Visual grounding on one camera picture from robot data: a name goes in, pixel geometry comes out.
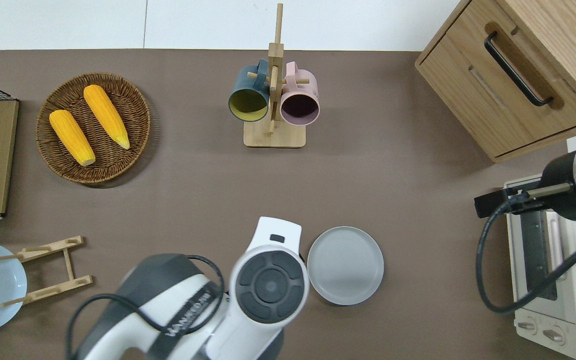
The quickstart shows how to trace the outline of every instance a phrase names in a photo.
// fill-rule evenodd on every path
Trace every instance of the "tabletop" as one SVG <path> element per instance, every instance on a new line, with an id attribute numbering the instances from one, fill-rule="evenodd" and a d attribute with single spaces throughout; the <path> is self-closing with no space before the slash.
<path id="1" fill-rule="evenodd" d="M 227 280 L 261 216 L 301 225 L 304 258 L 324 231 L 359 228 L 385 264 L 377 292 L 357 305 L 332 305 L 311 289 L 285 329 L 280 360 L 566 358 L 519 337 L 512 315 L 483 305 L 474 262 L 484 220 L 473 207 L 476 196 L 541 173 L 565 144 L 493 164 L 416 72 L 418 55 L 286 51 L 285 61 L 317 77 L 321 108 L 306 146 L 290 149 L 244 146 L 243 124 L 227 107 L 238 70 L 266 51 L 0 51 L 0 89 L 20 100 L 0 245 L 14 252 L 81 235 L 73 269 L 94 276 L 93 285 L 22 306 L 0 328 L 0 359 L 62 358 L 78 305 L 114 292 L 149 255 L 202 255 Z M 46 166 L 35 126 L 52 91 L 94 72 L 135 84 L 152 130 L 130 171 L 88 187 Z M 488 291 L 498 303 L 511 301 L 503 221 L 485 262 Z M 29 290 L 67 278 L 63 256 L 24 266 Z M 75 344 L 104 307 L 81 314 Z M 130 350 L 123 358 L 144 356 Z"/>

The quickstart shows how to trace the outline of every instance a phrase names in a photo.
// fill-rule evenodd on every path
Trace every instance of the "gray plate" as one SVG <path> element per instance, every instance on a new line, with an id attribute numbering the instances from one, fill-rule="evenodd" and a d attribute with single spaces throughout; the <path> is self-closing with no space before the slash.
<path id="1" fill-rule="evenodd" d="M 315 240 L 307 268 L 312 286 L 324 299 L 337 305 L 355 305 L 379 288 L 384 256 L 370 235 L 356 227 L 340 226 Z"/>

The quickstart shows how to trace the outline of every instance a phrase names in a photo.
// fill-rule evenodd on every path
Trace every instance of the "corn cob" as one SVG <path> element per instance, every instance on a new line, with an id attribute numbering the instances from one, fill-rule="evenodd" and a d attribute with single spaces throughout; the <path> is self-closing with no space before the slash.
<path id="1" fill-rule="evenodd" d="M 95 154 L 73 114 L 68 110 L 55 110 L 50 113 L 48 120 L 61 143 L 81 166 L 95 162 Z"/>
<path id="2" fill-rule="evenodd" d="M 106 91 L 99 85 L 88 85 L 84 88 L 84 99 L 110 139 L 122 148 L 130 149 L 126 126 Z"/>

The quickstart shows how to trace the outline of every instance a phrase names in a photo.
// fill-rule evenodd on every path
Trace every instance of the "wooden base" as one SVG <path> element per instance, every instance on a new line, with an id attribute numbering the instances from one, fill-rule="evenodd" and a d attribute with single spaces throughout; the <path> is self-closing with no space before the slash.
<path id="1" fill-rule="evenodd" d="M 71 255 L 68 249 L 73 246 L 80 246 L 84 244 L 84 240 L 80 235 L 70 237 L 68 239 L 55 241 L 54 243 L 45 244 L 36 247 L 25 247 L 17 253 L 12 255 L 0 256 L 1 260 L 8 259 L 18 259 L 20 262 L 25 263 L 30 260 L 41 258 L 46 255 L 57 253 L 59 251 L 63 252 L 64 259 L 66 260 L 66 271 L 68 272 L 68 278 L 70 280 L 64 281 L 57 285 L 51 285 L 39 289 L 37 291 L 28 292 L 25 296 L 16 298 L 10 301 L 3 302 L 0 306 L 3 308 L 5 306 L 13 305 L 16 303 L 28 304 L 33 301 L 38 301 L 46 297 L 61 294 L 62 292 L 67 292 L 72 289 L 77 289 L 78 287 L 83 287 L 84 285 L 89 285 L 93 283 L 93 277 L 90 275 L 75 278 L 73 273 L 73 264 L 71 263 Z"/>
<path id="2" fill-rule="evenodd" d="M 249 148 L 303 148 L 306 145 L 306 126 L 295 126 L 283 120 L 274 121 L 270 133 L 270 111 L 255 122 L 244 123 L 244 144 Z"/>

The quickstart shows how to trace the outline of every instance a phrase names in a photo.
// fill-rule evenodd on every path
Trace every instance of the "wicker basket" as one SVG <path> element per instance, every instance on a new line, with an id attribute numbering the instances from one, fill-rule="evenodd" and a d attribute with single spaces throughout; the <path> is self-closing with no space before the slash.
<path id="1" fill-rule="evenodd" d="M 119 112 L 130 140 L 128 150 L 110 139 L 84 100 L 84 88 L 91 84 L 102 87 Z M 60 109 L 71 112 L 86 135 L 94 152 L 93 164 L 78 164 L 57 137 L 49 116 Z M 112 73 L 86 73 L 62 84 L 48 96 L 37 118 L 36 141 L 41 157 L 57 175 L 80 184 L 98 184 L 133 166 L 144 152 L 150 133 L 151 111 L 135 85 Z"/>

